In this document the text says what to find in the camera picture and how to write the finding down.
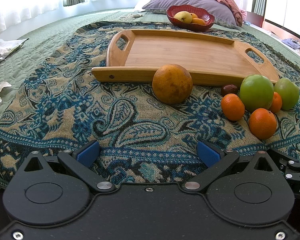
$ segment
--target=grapefruit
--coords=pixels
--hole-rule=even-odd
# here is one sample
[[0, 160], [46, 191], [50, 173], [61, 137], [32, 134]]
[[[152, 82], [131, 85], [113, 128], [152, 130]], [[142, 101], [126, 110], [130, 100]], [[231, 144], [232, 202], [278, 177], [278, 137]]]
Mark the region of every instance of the grapefruit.
[[192, 77], [182, 66], [168, 64], [160, 67], [154, 74], [152, 89], [163, 103], [173, 105], [186, 100], [192, 91]]

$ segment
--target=blue gripper pad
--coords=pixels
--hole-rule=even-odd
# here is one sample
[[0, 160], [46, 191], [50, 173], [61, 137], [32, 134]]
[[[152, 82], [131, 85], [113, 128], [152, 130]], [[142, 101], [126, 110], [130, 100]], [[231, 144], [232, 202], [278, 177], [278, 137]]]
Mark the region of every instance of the blue gripper pad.
[[75, 158], [79, 163], [90, 167], [94, 161], [99, 157], [100, 145], [96, 140], [90, 141], [85, 146], [73, 152], [72, 157]]
[[224, 152], [205, 140], [197, 144], [197, 154], [200, 160], [209, 168], [224, 157]]

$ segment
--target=wooden floor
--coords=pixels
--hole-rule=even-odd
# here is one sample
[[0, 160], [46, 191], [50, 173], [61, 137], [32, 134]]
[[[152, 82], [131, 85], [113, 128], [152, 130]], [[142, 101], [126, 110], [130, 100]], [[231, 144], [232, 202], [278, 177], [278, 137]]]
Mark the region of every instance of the wooden floor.
[[277, 36], [279, 36], [280, 39], [282, 39], [282, 40], [283, 39], [292, 38], [292, 39], [295, 39], [295, 40], [297, 40], [297, 41], [300, 42], [300, 39], [298, 37], [294, 36], [291, 33], [288, 33], [287, 31], [285, 31], [285, 30], [283, 30], [283, 29], [281, 29], [281, 28], [279, 28], [279, 27], [277, 27], [277, 26], [275, 26], [275, 25], [273, 25], [273, 24], [271, 24], [269, 22], [265, 21], [263, 23], [263, 28], [265, 30], [267, 30], [267, 31], [273, 32], [274, 34], [276, 34]]

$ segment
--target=tray handle hole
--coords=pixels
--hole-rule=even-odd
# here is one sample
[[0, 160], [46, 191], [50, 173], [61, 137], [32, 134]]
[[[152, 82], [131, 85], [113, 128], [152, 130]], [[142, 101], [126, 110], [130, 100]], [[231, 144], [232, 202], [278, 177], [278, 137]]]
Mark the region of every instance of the tray handle hole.
[[246, 50], [247, 55], [252, 58], [256, 63], [262, 64], [264, 61], [262, 58], [260, 58], [257, 54], [254, 53], [252, 49]]
[[126, 46], [127, 42], [124, 39], [123, 36], [121, 36], [118, 41], [116, 42], [117, 47], [122, 51], [124, 50], [125, 46]]

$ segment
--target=orange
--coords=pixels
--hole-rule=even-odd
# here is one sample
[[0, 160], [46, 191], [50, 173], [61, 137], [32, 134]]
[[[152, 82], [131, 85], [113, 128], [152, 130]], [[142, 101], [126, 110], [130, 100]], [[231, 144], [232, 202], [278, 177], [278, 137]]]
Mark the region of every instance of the orange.
[[186, 100], [192, 91], [192, 77], [182, 66], [168, 64], [160, 67], [152, 79], [152, 90], [163, 103], [173, 105]]
[[191, 14], [191, 16], [192, 16], [192, 19], [198, 17], [195, 13], [190, 13], [190, 14]]
[[282, 107], [282, 99], [281, 96], [277, 93], [273, 93], [273, 98], [272, 98], [272, 105], [269, 109], [272, 113], [278, 112]]
[[238, 121], [244, 115], [244, 104], [235, 94], [227, 94], [221, 100], [222, 112], [231, 121]]
[[200, 25], [206, 25], [206, 22], [203, 19], [200, 18], [193, 18], [191, 23], [197, 23]]
[[250, 116], [249, 128], [255, 137], [266, 140], [275, 133], [277, 120], [269, 110], [258, 108]]

